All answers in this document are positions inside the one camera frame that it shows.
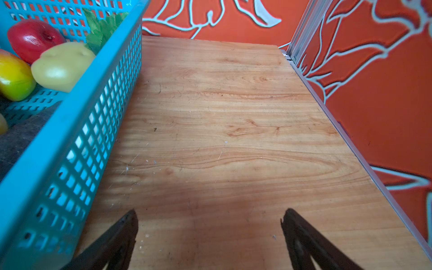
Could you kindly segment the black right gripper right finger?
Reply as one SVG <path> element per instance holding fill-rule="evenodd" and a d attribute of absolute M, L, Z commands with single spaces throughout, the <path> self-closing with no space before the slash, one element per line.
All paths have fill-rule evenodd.
<path fill-rule="evenodd" d="M 292 268 L 314 270 L 360 270 L 361 267 L 341 252 L 294 209 L 286 210 L 281 228 Z"/>

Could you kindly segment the dark red apple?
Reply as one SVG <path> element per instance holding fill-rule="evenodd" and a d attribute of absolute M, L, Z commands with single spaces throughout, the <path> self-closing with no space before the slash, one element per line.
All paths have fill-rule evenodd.
<path fill-rule="evenodd" d="M 29 65 L 51 47 L 66 42 L 57 29 L 37 19 L 16 23 L 7 31 L 7 37 L 14 52 Z"/>

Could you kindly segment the yellow potato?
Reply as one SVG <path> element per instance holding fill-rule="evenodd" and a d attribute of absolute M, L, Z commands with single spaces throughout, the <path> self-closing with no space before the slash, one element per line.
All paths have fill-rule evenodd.
<path fill-rule="evenodd" d="M 0 114 L 0 135 L 5 134 L 9 130 L 9 126 L 7 124 L 7 121 L 5 117 Z"/>

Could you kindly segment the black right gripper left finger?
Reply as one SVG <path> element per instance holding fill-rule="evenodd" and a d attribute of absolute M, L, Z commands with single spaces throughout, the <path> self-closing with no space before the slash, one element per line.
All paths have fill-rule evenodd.
<path fill-rule="evenodd" d="M 128 211 L 64 270 L 127 270 L 138 233 L 135 210 Z"/>

